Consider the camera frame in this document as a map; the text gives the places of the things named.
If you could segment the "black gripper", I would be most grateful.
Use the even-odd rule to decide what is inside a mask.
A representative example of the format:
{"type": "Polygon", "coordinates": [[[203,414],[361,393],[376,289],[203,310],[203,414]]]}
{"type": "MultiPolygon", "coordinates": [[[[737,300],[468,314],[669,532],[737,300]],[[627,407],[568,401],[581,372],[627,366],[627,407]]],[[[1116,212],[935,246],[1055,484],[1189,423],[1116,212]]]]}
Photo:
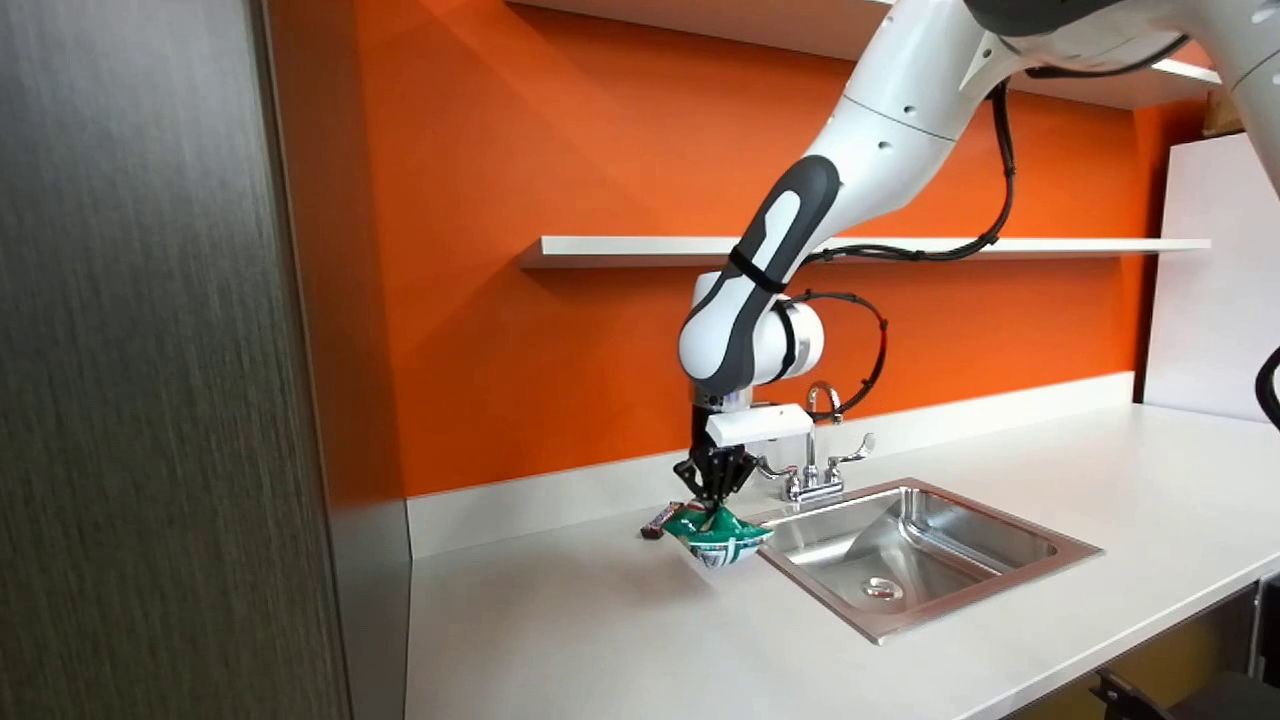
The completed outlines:
{"type": "Polygon", "coordinates": [[[737,511],[737,494],[754,471],[754,456],[745,447],[695,447],[676,460],[673,471],[695,508],[716,505],[718,511],[737,511]]]}

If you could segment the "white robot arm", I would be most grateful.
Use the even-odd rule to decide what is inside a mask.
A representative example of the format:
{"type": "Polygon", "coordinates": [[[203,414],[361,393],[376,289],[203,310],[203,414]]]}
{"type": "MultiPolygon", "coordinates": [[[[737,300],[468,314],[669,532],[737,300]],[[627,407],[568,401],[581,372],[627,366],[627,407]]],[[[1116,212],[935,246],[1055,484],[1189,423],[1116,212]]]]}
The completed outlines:
{"type": "Polygon", "coordinates": [[[691,494],[716,508],[751,477],[745,439],[725,436],[746,393],[810,366],[782,289],[829,234],[917,199],[1017,71],[1118,75],[1184,41],[1206,52],[1251,149],[1275,167],[1275,0],[894,0],[818,137],[769,189],[727,259],[695,278],[678,329],[691,447],[676,463],[691,494]]]}

